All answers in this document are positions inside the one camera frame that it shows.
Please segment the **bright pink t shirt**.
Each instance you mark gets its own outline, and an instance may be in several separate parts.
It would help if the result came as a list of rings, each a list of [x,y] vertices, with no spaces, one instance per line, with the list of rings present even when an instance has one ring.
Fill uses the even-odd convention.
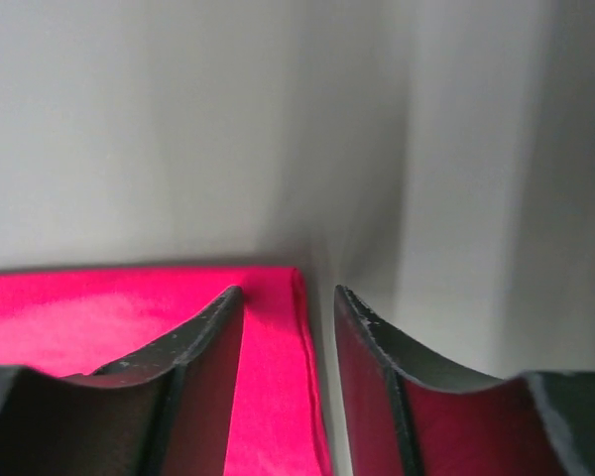
[[[0,364],[89,373],[167,333],[226,288],[244,329],[225,471],[329,475],[304,279],[291,267],[0,275]]]

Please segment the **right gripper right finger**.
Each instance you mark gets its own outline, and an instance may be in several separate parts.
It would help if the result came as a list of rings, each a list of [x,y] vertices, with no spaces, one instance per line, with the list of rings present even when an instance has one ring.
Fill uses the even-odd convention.
[[[595,475],[595,372],[500,379],[460,365],[335,290],[357,475]]]

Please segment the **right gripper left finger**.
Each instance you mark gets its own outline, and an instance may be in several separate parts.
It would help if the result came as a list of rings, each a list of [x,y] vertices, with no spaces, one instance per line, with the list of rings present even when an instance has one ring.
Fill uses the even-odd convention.
[[[220,475],[244,296],[90,375],[0,365],[0,475]]]

